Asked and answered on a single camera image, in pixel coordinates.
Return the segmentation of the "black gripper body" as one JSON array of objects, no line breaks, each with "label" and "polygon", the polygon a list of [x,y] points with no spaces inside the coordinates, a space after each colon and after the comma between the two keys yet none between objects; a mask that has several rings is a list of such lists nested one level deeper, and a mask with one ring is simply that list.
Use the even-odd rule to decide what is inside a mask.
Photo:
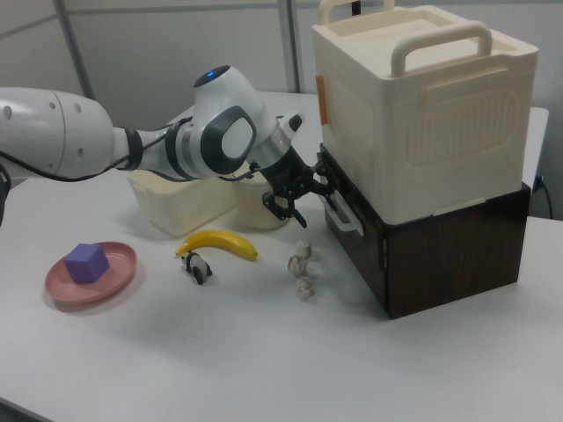
[{"label": "black gripper body", "polygon": [[263,206],[278,220],[290,219],[288,205],[307,193],[314,193],[313,167],[308,166],[293,148],[274,164],[266,167],[256,160],[251,169],[258,171],[272,192],[262,195]]}]

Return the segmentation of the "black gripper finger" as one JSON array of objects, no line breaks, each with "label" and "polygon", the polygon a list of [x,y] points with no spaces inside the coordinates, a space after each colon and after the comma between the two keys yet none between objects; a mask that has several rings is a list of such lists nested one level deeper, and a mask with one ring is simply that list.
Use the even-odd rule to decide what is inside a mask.
[{"label": "black gripper finger", "polygon": [[324,161],[313,166],[314,193],[330,198],[337,190],[337,184],[330,167]]},{"label": "black gripper finger", "polygon": [[302,214],[295,208],[294,204],[288,205],[288,214],[290,218],[294,218],[304,229],[308,227],[307,221]]}]

